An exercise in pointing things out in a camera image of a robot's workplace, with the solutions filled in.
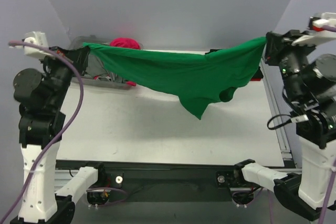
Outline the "green t shirt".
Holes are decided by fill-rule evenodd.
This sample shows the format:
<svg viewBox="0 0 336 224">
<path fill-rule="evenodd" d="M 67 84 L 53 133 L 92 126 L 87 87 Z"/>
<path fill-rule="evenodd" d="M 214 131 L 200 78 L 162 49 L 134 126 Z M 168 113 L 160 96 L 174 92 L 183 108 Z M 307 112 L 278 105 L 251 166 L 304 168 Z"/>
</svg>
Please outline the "green t shirt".
<svg viewBox="0 0 336 224">
<path fill-rule="evenodd" d="M 136 50 L 84 42 L 104 67 L 154 91 L 175 95 L 201 119 L 211 103 L 229 102 L 258 70 L 265 37 L 211 54 Z"/>
</svg>

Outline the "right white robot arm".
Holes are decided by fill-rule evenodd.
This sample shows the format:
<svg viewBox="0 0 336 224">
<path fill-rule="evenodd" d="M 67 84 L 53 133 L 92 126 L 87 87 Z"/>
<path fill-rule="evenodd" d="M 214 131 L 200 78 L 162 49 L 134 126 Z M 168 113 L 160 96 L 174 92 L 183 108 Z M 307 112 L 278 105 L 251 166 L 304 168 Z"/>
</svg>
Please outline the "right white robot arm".
<svg viewBox="0 0 336 224">
<path fill-rule="evenodd" d="M 300 138 L 301 173 L 279 172 L 248 159 L 232 174 L 236 185 L 266 188 L 285 208 L 317 223 L 324 222 L 327 210 L 335 210 L 335 55 L 313 62 L 307 57 L 333 40 L 326 30 L 267 33 L 265 63 L 281 71 L 283 99 L 292 109 L 288 122 Z"/>
</svg>

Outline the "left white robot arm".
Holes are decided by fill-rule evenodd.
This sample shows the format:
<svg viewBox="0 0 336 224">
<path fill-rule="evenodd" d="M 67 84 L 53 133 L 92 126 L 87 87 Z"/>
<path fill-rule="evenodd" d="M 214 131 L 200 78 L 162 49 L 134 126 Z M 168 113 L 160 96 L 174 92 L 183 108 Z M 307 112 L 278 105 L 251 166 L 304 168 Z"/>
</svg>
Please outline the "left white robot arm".
<svg viewBox="0 0 336 224">
<path fill-rule="evenodd" d="M 24 185 L 15 200 L 20 210 L 12 223 L 71 223 L 82 195 L 91 186 L 100 188 L 106 183 L 103 164 L 86 163 L 64 187 L 54 189 L 57 153 L 62 135 L 72 123 L 61 107 L 72 78 L 84 75 L 89 52 L 88 47 L 34 46 L 29 56 L 39 59 L 43 71 L 27 68 L 14 78 Z"/>
</svg>

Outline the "grey t shirt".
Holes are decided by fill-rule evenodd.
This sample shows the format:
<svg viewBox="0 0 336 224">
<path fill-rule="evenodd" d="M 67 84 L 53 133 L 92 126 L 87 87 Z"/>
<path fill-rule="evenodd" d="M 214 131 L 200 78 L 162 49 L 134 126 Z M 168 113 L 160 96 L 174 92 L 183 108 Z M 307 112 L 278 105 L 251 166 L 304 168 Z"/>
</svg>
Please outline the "grey t shirt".
<svg viewBox="0 0 336 224">
<path fill-rule="evenodd" d="M 107 70 L 100 58 L 93 54 L 88 56 L 88 66 L 86 68 L 84 77 L 99 81 L 126 83 L 124 78 Z"/>
</svg>

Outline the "clear plastic bin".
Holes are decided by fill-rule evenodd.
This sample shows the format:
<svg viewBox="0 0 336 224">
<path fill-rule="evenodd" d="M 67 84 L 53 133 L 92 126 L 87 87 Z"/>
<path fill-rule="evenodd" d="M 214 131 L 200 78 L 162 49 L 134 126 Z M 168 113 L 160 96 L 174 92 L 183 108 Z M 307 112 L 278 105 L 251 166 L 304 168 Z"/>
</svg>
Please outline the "clear plastic bin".
<svg viewBox="0 0 336 224">
<path fill-rule="evenodd" d="M 69 49 L 77 49 L 81 47 L 84 42 L 108 46 L 111 40 L 104 39 L 104 38 L 98 38 L 94 35 L 79 36 L 71 42 Z M 133 83 L 128 83 L 127 80 L 126 80 L 126 83 L 116 83 L 116 82 L 88 79 L 88 78 L 85 78 L 84 76 L 82 77 L 82 81 L 84 84 L 89 85 L 89 86 L 103 87 L 103 88 L 110 88 L 110 89 L 121 89 L 121 90 L 129 90 L 133 85 Z"/>
</svg>

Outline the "pink t shirt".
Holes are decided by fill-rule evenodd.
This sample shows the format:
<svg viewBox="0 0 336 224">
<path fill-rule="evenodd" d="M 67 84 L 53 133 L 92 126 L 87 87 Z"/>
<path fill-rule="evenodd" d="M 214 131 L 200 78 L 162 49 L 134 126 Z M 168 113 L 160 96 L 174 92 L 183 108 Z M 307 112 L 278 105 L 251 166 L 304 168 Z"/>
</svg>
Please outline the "pink t shirt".
<svg viewBox="0 0 336 224">
<path fill-rule="evenodd" d="M 129 49 L 136 49 L 141 50 L 141 45 L 132 38 L 116 38 L 113 41 L 109 43 L 109 46 L 111 47 L 120 47 L 120 48 L 129 48 Z"/>
</svg>

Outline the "folded black t shirt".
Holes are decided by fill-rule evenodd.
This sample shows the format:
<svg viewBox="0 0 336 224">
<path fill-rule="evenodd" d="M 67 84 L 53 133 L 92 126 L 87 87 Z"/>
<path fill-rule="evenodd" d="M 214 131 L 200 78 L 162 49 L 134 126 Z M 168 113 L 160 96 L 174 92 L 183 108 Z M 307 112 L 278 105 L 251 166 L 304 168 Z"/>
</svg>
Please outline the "folded black t shirt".
<svg viewBox="0 0 336 224">
<path fill-rule="evenodd" d="M 213 52 L 217 52 L 217 51 L 219 51 L 219 50 L 221 50 L 221 49 L 210 49 L 208 52 L 206 52 L 205 54 L 207 55 L 207 54 L 211 54 L 211 53 L 213 53 Z"/>
</svg>

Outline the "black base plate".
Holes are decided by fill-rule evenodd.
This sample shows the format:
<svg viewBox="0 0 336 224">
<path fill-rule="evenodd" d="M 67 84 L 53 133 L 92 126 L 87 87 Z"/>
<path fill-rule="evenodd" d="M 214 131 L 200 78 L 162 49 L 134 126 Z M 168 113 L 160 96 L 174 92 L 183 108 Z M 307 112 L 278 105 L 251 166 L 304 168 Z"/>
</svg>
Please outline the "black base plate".
<svg viewBox="0 0 336 224">
<path fill-rule="evenodd" d="M 251 201 L 260 186 L 236 178 L 228 165 L 122 163 L 94 161 L 56 162 L 58 171 L 72 176 L 84 166 L 103 166 L 97 186 L 120 189 L 110 201 L 127 202 L 224 202 L 239 191 L 239 203 Z"/>
</svg>

